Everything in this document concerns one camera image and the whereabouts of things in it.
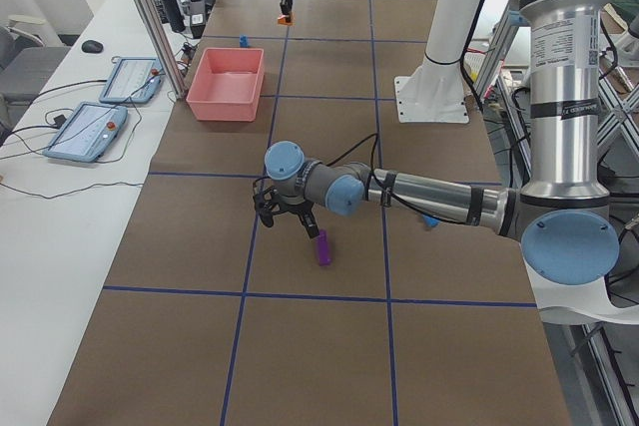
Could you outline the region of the purple block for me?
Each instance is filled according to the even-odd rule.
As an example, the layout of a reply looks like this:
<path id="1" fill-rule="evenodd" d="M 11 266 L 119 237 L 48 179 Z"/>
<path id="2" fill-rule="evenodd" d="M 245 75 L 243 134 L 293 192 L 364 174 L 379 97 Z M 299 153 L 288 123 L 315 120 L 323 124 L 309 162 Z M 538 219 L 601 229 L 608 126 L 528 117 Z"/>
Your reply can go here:
<path id="1" fill-rule="evenodd" d="M 332 263 L 328 235 L 325 229 L 319 231 L 316 237 L 316 254 L 319 266 L 329 266 Z"/>

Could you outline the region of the pink plastic box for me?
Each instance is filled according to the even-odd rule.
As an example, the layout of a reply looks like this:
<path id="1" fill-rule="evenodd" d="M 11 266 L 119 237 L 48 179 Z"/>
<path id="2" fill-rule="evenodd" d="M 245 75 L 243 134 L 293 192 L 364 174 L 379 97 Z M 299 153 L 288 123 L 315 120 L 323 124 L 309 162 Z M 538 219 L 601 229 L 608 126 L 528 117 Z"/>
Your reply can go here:
<path id="1" fill-rule="evenodd" d="M 260 48 L 206 48 L 187 96 L 198 121 L 252 122 L 265 75 Z"/>

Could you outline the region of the black bottle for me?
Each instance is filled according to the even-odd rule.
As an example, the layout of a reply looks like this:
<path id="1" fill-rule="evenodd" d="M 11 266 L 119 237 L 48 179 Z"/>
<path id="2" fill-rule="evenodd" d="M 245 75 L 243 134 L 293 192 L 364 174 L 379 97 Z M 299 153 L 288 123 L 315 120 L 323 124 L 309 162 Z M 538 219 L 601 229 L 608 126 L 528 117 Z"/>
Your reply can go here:
<path id="1" fill-rule="evenodd" d="M 185 31 L 184 18 L 177 0 L 161 0 L 164 12 L 173 32 L 182 33 Z"/>

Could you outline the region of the long blue block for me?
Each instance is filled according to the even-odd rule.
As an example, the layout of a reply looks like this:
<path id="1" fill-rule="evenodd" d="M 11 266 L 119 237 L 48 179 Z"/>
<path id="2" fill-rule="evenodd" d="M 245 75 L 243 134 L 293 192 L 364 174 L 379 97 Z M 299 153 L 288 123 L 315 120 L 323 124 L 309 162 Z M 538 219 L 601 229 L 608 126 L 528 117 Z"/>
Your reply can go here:
<path id="1" fill-rule="evenodd" d="M 434 228 L 434 227 L 437 227 L 439 225 L 439 220 L 434 218 L 434 217 L 432 217 L 432 216 L 423 214 L 421 217 L 422 217 L 422 220 L 423 220 L 424 224 L 427 227 L 429 227 L 429 228 Z"/>

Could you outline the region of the far teach pendant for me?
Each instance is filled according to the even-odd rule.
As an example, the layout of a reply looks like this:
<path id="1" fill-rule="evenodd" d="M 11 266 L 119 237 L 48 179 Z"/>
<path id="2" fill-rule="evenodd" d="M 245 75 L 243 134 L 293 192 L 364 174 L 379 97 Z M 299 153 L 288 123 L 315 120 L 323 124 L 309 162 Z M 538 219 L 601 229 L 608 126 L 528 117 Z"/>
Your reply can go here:
<path id="1" fill-rule="evenodd" d="M 162 65 L 153 57 L 119 57 L 99 101 L 104 104 L 145 104 L 161 87 Z"/>

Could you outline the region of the teach pendant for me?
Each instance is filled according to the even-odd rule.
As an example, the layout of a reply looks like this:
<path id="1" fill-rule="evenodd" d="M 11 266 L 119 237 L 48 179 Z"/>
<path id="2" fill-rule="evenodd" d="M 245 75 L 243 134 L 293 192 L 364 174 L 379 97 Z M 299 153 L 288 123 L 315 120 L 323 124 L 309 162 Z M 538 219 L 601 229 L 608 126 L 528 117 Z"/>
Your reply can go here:
<path id="1" fill-rule="evenodd" d="M 162 65 L 153 57 L 119 57 L 99 101 L 104 104 L 145 104 L 161 87 Z"/>
<path id="2" fill-rule="evenodd" d="M 128 120 L 121 105 L 83 102 L 43 151 L 57 160 L 93 163 L 109 148 Z"/>

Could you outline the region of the black computer mouse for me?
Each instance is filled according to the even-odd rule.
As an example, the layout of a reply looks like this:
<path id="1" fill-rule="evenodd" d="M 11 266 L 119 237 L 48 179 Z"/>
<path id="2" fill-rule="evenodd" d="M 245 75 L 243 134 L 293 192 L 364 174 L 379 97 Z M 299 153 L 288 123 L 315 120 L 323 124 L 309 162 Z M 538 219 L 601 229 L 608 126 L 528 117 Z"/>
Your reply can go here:
<path id="1" fill-rule="evenodd" d="M 96 40 L 86 40 L 82 43 L 81 50 L 88 54 L 100 54 L 104 51 L 104 45 Z"/>

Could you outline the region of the near teach pendant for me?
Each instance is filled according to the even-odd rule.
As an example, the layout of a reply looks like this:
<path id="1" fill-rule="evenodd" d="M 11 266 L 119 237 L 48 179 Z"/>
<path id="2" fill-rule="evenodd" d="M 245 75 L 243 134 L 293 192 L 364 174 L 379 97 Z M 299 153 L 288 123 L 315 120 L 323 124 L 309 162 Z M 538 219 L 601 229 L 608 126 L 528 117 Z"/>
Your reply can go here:
<path id="1" fill-rule="evenodd" d="M 83 102 L 43 151 L 57 160 L 93 163 L 109 148 L 128 120 L 121 105 Z"/>

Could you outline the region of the aluminium frame post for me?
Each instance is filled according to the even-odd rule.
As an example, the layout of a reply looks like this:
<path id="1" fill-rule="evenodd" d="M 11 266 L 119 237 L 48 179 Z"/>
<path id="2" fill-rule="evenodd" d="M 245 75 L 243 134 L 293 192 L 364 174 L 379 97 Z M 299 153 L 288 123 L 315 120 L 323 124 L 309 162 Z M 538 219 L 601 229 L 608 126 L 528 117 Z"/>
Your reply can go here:
<path id="1" fill-rule="evenodd" d="M 167 79 L 178 100 L 184 100 L 187 88 L 181 74 L 172 47 L 153 0 L 134 0 L 138 13 L 151 38 L 152 45 L 162 64 Z"/>

